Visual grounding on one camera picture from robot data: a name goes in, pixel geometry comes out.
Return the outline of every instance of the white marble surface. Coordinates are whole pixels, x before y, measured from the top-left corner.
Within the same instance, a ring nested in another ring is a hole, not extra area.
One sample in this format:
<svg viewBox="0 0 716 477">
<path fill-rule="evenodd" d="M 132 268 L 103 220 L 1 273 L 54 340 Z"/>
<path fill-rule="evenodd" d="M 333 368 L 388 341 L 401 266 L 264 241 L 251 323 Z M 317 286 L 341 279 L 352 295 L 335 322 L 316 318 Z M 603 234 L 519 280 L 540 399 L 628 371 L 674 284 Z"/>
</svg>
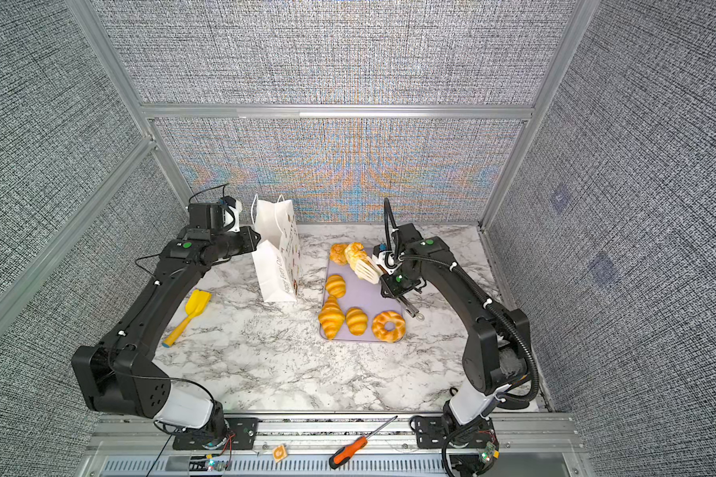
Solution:
<svg viewBox="0 0 716 477">
<path fill-rule="evenodd" d="M 420 226 L 439 235 L 457 261 L 489 293 L 496 284 L 472 225 Z M 207 386 L 226 410 L 438 411 L 448 388 L 464 379 L 466 330 L 432 285 L 410 300 L 425 321 L 408 318 L 399 343 L 329 342 L 317 335 L 317 314 L 332 243 L 383 240 L 380 225 L 301 225 L 302 276 L 297 303 L 263 303 L 251 256 L 217 266 L 196 288 L 210 291 L 193 319 L 156 363 L 173 377 Z M 167 334 L 185 317 L 175 314 Z"/>
</svg>

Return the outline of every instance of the white paper bag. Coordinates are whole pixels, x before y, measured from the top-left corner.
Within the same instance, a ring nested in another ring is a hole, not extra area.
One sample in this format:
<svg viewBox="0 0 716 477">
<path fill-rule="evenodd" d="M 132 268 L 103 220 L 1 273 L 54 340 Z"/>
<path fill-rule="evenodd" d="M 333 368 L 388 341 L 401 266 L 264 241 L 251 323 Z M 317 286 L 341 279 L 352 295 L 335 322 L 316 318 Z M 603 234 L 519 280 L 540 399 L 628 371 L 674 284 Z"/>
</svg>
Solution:
<svg viewBox="0 0 716 477">
<path fill-rule="evenodd" d="M 257 281 L 264 301 L 296 301 L 300 274 L 300 236 L 297 234 L 295 206 L 292 200 L 268 202 L 255 200 L 249 209 L 252 226 L 260 234 L 257 250 L 252 252 Z"/>
</svg>

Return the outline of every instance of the baking tray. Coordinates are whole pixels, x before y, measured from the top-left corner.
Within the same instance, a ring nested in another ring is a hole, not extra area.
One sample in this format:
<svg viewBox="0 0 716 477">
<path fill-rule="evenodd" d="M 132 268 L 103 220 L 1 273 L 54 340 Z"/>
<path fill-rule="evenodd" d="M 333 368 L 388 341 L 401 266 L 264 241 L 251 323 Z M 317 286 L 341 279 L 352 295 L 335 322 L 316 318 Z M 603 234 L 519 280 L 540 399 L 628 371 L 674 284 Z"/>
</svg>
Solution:
<svg viewBox="0 0 716 477">
<path fill-rule="evenodd" d="M 341 299 L 337 299 L 337 302 L 340 304 L 340 308 L 342 308 L 342 312 L 346 313 L 347 310 L 353 307 L 357 307 L 363 310 L 364 313 L 366 313 L 366 316 L 369 317 L 369 327 L 366 329 L 366 331 L 363 332 L 362 335 L 356 336 L 350 332 L 350 330 L 347 329 L 347 322 L 342 324 L 342 328 L 337 332 L 337 335 L 334 337 L 334 339 L 327 339 L 326 335 L 324 335 L 324 328 L 321 327 L 321 323 L 318 322 L 317 315 L 316 315 L 316 325 L 318 325 L 318 335 L 327 341 L 352 341 L 352 342 L 363 342 L 363 343 L 383 343 L 383 344 L 393 344 L 393 343 L 387 343 L 386 341 L 382 341 L 381 339 L 374 336 L 374 333 L 371 331 L 371 325 L 374 321 L 374 317 L 382 311 L 394 311 L 395 313 L 401 315 L 403 319 L 406 321 L 406 333 L 409 332 L 409 320 L 404 316 L 403 314 L 403 307 L 401 304 L 394 299 L 386 299 L 382 297 L 382 285 L 381 283 L 371 283 L 370 281 L 365 281 L 358 278 L 358 275 L 356 275 L 355 272 L 353 272 L 353 269 L 350 268 L 350 265 L 337 265 L 335 262 L 332 262 L 329 260 L 329 264 L 326 267 L 326 277 L 324 278 L 324 286 L 326 285 L 326 279 L 331 275 L 341 275 L 342 278 L 345 280 L 345 296 Z M 323 304 L 326 302 L 326 299 L 329 298 L 329 294 L 326 291 L 326 287 L 324 287 L 324 298 L 321 301 L 321 306 L 323 307 Z M 405 335 L 399 339 L 398 341 L 395 341 L 396 343 L 402 341 L 405 338 Z"/>
</svg>

